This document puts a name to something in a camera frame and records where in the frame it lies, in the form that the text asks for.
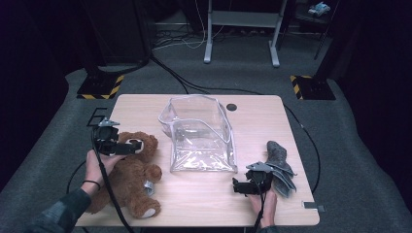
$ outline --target black speaker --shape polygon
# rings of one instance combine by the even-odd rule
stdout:
[[[106,65],[149,62],[155,24],[145,13],[141,0],[81,2]]]

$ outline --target brown teddy bear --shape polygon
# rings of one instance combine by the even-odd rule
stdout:
[[[155,156],[157,138],[144,132],[119,134],[119,143],[133,139],[143,141],[143,150],[129,155],[119,161],[109,175],[110,185],[121,207],[126,206],[131,215],[136,218],[156,216],[160,212],[160,204],[152,199],[145,188],[145,183],[157,183],[161,179],[161,169],[157,165],[149,164]],[[95,214],[101,211],[108,203],[112,203],[106,186],[91,198],[91,205],[87,212]]]

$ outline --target transparent plastic bag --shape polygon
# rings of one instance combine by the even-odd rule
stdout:
[[[172,140],[170,171],[237,173],[233,134],[224,107],[215,98],[171,98],[158,117]]]

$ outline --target teddy bear paw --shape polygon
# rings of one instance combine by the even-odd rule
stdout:
[[[145,213],[142,215],[142,218],[147,218],[151,217],[155,214],[155,209],[148,209],[145,211]]]

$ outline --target wooden table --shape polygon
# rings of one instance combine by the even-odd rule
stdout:
[[[127,208],[122,212],[131,226],[252,226],[257,216],[249,199],[235,193],[232,178],[246,182],[247,165],[266,161],[267,141],[275,141],[288,151],[287,162],[297,174],[292,181],[297,192],[290,198],[280,195],[275,216],[277,225],[316,225],[316,210],[304,209],[302,201],[313,202],[313,196],[293,138],[282,100],[274,95],[211,95],[223,106],[235,104],[237,110],[226,111],[233,128],[238,174],[224,172],[170,173],[172,141],[161,130],[158,121],[171,97],[177,95],[124,94],[113,109],[111,120],[118,121],[120,132],[143,131],[158,138],[153,163],[163,171],[154,186],[154,199],[161,205],[158,216],[135,219]],[[116,210],[107,206],[101,212],[84,214],[78,226],[122,226]]]

